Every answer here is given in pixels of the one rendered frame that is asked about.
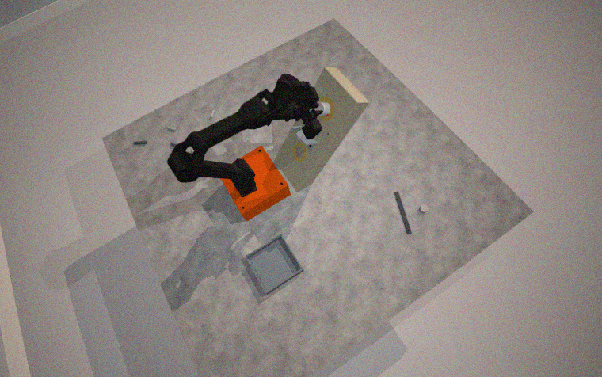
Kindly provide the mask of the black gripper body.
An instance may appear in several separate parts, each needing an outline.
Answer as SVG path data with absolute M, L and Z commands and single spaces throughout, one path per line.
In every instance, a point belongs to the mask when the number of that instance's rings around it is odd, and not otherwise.
M 295 105 L 297 105 L 295 100 L 292 100 L 292 103 L 290 104 L 291 113 L 290 116 L 285 119 L 285 122 L 289 121 L 290 119 L 295 119 L 295 121 L 302 119 L 303 123 L 305 124 L 302 127 L 302 130 L 306 139 L 313 139 L 319 132 L 322 131 L 322 125 L 320 124 L 319 120 L 315 119 L 313 111 L 302 112 L 299 111 Z

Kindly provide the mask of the white cylinder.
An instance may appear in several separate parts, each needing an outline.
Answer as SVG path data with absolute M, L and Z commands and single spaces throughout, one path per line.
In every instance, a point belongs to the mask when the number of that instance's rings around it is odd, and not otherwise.
M 323 110 L 323 112 L 319 116 L 329 116 L 330 115 L 330 104 L 327 101 L 317 102 L 319 106 L 314 108 L 314 110 Z

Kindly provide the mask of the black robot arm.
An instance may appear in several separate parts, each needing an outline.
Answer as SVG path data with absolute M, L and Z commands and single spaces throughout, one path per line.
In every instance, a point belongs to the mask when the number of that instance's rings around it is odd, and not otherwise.
M 273 92 L 263 90 L 242 104 L 235 114 L 201 131 L 192 132 L 184 142 L 177 144 L 167 161 L 173 174 L 182 183 L 194 182 L 199 177 L 231 179 L 242 197 L 256 191 L 255 173 L 244 158 L 237 158 L 230 164 L 204 160 L 204 156 L 210 147 L 240 131 L 269 126 L 272 120 L 287 119 L 292 100 L 295 100 L 299 111 L 308 112 L 319 96 L 309 82 L 300 82 L 290 74 L 282 74 Z M 193 154 L 186 151 L 190 146 Z

